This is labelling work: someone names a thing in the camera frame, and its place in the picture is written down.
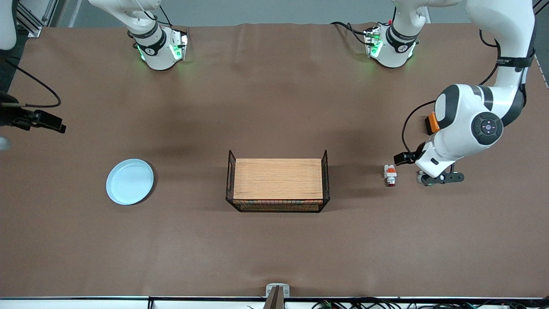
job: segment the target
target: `black cable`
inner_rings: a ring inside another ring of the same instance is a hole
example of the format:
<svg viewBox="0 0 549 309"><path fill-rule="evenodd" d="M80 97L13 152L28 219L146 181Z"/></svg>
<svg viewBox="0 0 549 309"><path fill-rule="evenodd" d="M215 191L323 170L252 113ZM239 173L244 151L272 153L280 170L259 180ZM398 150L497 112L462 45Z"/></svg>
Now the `black cable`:
<svg viewBox="0 0 549 309"><path fill-rule="evenodd" d="M349 31L353 31L353 32L356 33L356 34L364 35L364 32L360 32L360 31L357 31L357 30L353 30L353 28L349 28L349 26L347 26L346 24L342 23L341 21L334 21L333 23L330 23L330 25L340 25L340 26L345 27L345 29L347 29L347 30L349 30Z"/></svg>
<svg viewBox="0 0 549 309"><path fill-rule="evenodd" d="M340 302L334 302L334 304L338 305L341 309L347 309L347 307L343 306Z"/></svg>
<svg viewBox="0 0 549 309"><path fill-rule="evenodd" d="M399 304L397 304L396 302L393 302L393 301L390 301L390 300L383 300L384 302L388 303L388 304L393 304L395 305L398 309L402 309L402 307L400 307Z"/></svg>
<svg viewBox="0 0 549 309"><path fill-rule="evenodd" d="M162 6L160 6L160 10L162 11L162 14L164 14L164 17L168 21L168 25L170 25L170 27L173 27L173 25L170 22L170 19L168 18L168 15L166 15L166 12L164 12L164 9L162 8Z"/></svg>
<svg viewBox="0 0 549 309"><path fill-rule="evenodd" d="M538 15L541 12L541 10L543 10L548 4L549 4L549 1L545 2L545 4L541 7L541 9L537 10L537 12L534 15Z"/></svg>
<svg viewBox="0 0 549 309"><path fill-rule="evenodd" d="M522 107L526 106L526 84L520 84L518 90L522 93Z"/></svg>
<svg viewBox="0 0 549 309"><path fill-rule="evenodd" d="M145 15L146 15L148 18L150 18L151 20L156 20L156 22L159 23L159 24L171 26L171 24L168 24L168 23L165 23L165 22L163 22L163 21L158 20L158 17L157 17L156 15L154 15L154 14L153 14L154 17L151 17L151 16L149 15L149 13L147 13L147 11L143 11L143 13L145 13Z"/></svg>
<svg viewBox="0 0 549 309"><path fill-rule="evenodd" d="M356 35L355 30L354 30L354 29L352 28L352 26L351 26L351 23L347 23L347 26L349 26L349 28L351 29L352 34L355 36L355 38L356 38L359 42L361 42L362 44L367 45L367 46L374 46L374 44L372 44L372 43L368 43L368 42L365 42L365 41L361 40L361 39Z"/></svg>
<svg viewBox="0 0 549 309"><path fill-rule="evenodd" d="M402 126L402 135L401 135L401 138L402 138L402 144L404 144L404 148L406 148L406 151L407 152L411 152L410 151L410 148L408 148L408 145L406 144L406 140L404 139L404 132L406 131L406 125L408 124L408 120L412 117L412 115L418 111L418 109L422 108L422 107L425 107L429 104L433 104L435 103L436 100L432 100L432 101L429 101L427 103L423 103L421 104L420 106L414 108L414 110L408 115L408 117L406 117L406 120L404 120L404 125Z"/></svg>
<svg viewBox="0 0 549 309"><path fill-rule="evenodd" d="M492 78L492 75L496 72L497 70L497 65L494 65L494 68L492 69L492 72L490 72L490 74L488 75L488 77L486 77L483 81L481 81L479 83L479 85L484 85L484 83L486 83L489 79Z"/></svg>
<svg viewBox="0 0 549 309"><path fill-rule="evenodd" d="M491 302L492 300L491 299L488 299L487 301L483 302L482 304L478 305L477 308L481 308L482 306L488 304L489 302Z"/></svg>
<svg viewBox="0 0 549 309"><path fill-rule="evenodd" d="M364 306L363 304L360 304L364 309L372 309L373 307L379 306L379 303L375 302L372 305L369 305L368 307Z"/></svg>
<svg viewBox="0 0 549 309"><path fill-rule="evenodd" d="M12 67L14 67L15 69L21 71L23 74L27 75L28 77L34 79L37 83L39 83L40 85L44 86L44 88L46 88L47 90L49 90L54 96L55 98L57 99L57 103L56 104L52 104L52 105L33 105L33 104L25 104L25 107L36 107L36 108L52 108L52 107L57 107L59 105L61 105L61 98L57 95L57 93L55 93L55 91L53 91L53 89L51 89L48 85L44 84L41 80L39 80L38 78L34 77L32 74L30 74L29 72L25 71L24 69L21 69L19 68L17 65L5 60L5 62L9 65L11 65Z"/></svg>
<svg viewBox="0 0 549 309"><path fill-rule="evenodd" d="M497 47L497 45L495 45L495 44L490 44L490 43L484 41L484 37L482 36L482 30L480 30L480 29L479 29L479 36L480 36L480 40L482 41L482 43L484 43L484 45L490 46L490 47Z"/></svg>

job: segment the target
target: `orange component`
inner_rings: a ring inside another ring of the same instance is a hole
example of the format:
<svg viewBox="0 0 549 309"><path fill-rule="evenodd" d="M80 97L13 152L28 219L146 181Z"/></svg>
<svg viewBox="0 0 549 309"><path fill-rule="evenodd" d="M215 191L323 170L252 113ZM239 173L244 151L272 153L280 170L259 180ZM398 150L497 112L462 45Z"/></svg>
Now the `orange component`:
<svg viewBox="0 0 549 309"><path fill-rule="evenodd" d="M429 114L429 125L431 127L431 132L437 133L440 131L439 122L436 121L435 112Z"/></svg>

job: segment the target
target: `black band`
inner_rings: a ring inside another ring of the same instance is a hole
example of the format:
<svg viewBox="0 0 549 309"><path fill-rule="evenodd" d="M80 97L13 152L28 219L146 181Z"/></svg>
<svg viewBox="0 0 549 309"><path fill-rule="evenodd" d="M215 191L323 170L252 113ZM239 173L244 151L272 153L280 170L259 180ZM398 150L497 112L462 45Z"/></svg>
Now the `black band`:
<svg viewBox="0 0 549 309"><path fill-rule="evenodd" d="M499 57L496 65L500 67L529 68L532 65L534 54L528 58Z"/></svg>
<svg viewBox="0 0 549 309"><path fill-rule="evenodd" d="M410 47L412 47L412 45L414 45L414 43L416 42L416 38L417 38L417 35L411 37L411 36L403 36L402 34L399 34L400 35L400 39L404 40L402 37L406 37L407 40L410 39L412 41L410 42L400 42L400 41L397 41L397 39L393 36L393 32L391 31L391 29L396 32L394 29L393 29L393 26L391 25L391 27L389 27L387 29L387 31L385 32L385 37L387 39L387 43L389 43L389 45L393 46L395 48L395 52L397 53L405 53L406 51L408 51L408 49L410 49Z"/></svg>
<svg viewBox="0 0 549 309"><path fill-rule="evenodd" d="M155 21L154 27L147 33L143 33L143 34L135 34L133 32L130 32L130 33L134 38L147 38L147 37L151 37L156 32L157 29L158 29L158 21Z"/></svg>
<svg viewBox="0 0 549 309"><path fill-rule="evenodd" d="M139 48L148 56L156 56L158 54L158 51L164 46L166 43L166 33L164 30L162 30L162 36L160 37L160 40L156 42L155 44L145 46L145 45L139 45Z"/></svg>
<svg viewBox="0 0 549 309"><path fill-rule="evenodd" d="M403 41L412 41L412 40L417 39L417 35L407 36L407 35L401 34L400 32L398 32L395 29L395 27L393 27L393 24L391 24L391 27L389 27L389 30L391 30L397 38L399 38Z"/></svg>

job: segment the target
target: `brown table surface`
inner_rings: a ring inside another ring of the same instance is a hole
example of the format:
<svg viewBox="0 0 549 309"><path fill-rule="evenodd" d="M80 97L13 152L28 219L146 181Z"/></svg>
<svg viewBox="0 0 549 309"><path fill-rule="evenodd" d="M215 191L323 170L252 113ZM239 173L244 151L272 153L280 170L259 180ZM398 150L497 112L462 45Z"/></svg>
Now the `brown table surface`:
<svg viewBox="0 0 549 309"><path fill-rule="evenodd" d="M21 67L54 88L65 135L3 127L0 295L263 294L545 296L549 104L534 62L528 105L491 149L456 164L460 184L423 187L399 167L402 123L449 84L476 84L496 51L472 25L427 25L402 68L382 68L332 25L190 29L187 63L153 71L126 29L44 29ZM17 73L10 93L50 103ZM408 143L427 137L422 109ZM239 213L225 200L237 158L317 158L320 214ZM114 165L141 158L154 192L108 198Z"/></svg>

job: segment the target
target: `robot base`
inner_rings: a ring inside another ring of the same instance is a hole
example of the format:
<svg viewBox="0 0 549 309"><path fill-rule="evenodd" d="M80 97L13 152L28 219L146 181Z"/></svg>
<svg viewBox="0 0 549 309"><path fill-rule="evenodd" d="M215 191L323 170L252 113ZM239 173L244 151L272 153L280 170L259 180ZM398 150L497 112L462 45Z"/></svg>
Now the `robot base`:
<svg viewBox="0 0 549 309"><path fill-rule="evenodd" d="M398 68L403 66L416 46L414 43L403 53L397 53L395 48L385 41L386 32L389 26L379 25L374 27L371 32L365 33L365 42L372 43L373 46L366 45L366 54L369 58L375 59L379 64L387 68Z"/></svg>
<svg viewBox="0 0 549 309"><path fill-rule="evenodd" d="M166 70L171 68L179 60L185 60L188 45L188 32L174 30L169 27L160 27L166 33L166 43L158 50L155 56L147 54L138 46L141 59L154 70Z"/></svg>

